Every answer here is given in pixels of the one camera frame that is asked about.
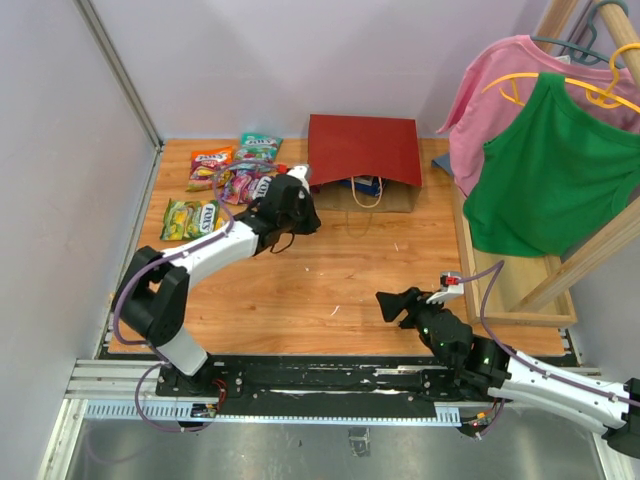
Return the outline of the green yellow Fox's candy bag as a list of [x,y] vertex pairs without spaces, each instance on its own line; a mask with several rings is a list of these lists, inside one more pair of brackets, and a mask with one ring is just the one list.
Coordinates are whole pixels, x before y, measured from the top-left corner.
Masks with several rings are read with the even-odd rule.
[[160,239],[163,241],[196,240],[214,232],[220,225],[219,204],[209,201],[179,201],[167,203]]

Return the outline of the teal Fox's mint candy bag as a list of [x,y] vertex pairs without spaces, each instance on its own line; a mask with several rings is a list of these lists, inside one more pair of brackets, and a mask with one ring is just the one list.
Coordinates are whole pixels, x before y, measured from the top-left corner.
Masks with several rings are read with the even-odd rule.
[[282,142],[283,139],[277,136],[255,132],[243,133],[239,148],[234,154],[234,160],[248,159],[273,162]]

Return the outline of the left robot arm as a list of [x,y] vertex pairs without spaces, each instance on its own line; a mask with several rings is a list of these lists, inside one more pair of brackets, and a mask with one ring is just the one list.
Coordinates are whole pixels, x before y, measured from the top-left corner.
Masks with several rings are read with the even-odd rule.
[[272,252],[283,235],[315,233],[320,225],[308,180],[310,167],[296,165],[269,182],[263,196],[220,229],[180,247],[146,246],[133,255],[112,303],[114,332],[124,322],[200,396],[221,384],[213,360],[184,326],[190,290],[223,268]]

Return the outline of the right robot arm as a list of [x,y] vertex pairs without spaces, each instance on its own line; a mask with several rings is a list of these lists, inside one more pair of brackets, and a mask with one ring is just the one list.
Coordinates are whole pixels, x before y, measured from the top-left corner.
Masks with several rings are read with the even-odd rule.
[[455,392],[466,400],[486,394],[527,403],[597,433],[611,449],[639,457],[639,380],[607,382],[556,368],[494,339],[478,336],[445,307],[464,286],[436,292],[411,287],[378,292],[383,320],[414,329],[436,360],[453,372]]

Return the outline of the blue Doritos chips bag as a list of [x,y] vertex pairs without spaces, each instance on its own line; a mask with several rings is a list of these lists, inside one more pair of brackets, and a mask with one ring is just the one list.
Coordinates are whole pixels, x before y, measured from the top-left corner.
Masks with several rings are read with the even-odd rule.
[[383,192],[386,180],[377,176],[356,176],[338,180],[337,184],[356,193],[378,198]]

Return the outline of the purple black cherry candy bag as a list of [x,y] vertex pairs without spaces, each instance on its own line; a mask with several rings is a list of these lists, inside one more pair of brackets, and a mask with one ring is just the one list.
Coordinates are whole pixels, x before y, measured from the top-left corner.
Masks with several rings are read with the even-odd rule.
[[240,170],[231,174],[221,198],[232,205],[249,204],[266,195],[272,176],[252,170]]

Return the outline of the red paper bag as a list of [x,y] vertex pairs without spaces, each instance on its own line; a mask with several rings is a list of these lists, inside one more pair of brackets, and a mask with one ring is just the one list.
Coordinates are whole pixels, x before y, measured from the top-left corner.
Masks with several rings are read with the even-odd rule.
[[[423,186],[413,119],[312,114],[308,163],[316,208],[365,213],[365,230],[376,213],[413,212]],[[356,176],[385,179],[381,195],[369,197],[337,184]]]

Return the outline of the orange Fox's fruits candy bag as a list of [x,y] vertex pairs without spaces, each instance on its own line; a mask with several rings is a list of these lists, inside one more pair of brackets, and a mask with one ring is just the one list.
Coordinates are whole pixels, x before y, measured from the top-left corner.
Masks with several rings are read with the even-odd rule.
[[233,147],[193,151],[190,160],[187,192],[222,189],[230,179],[231,172],[221,172],[221,169],[233,160]]

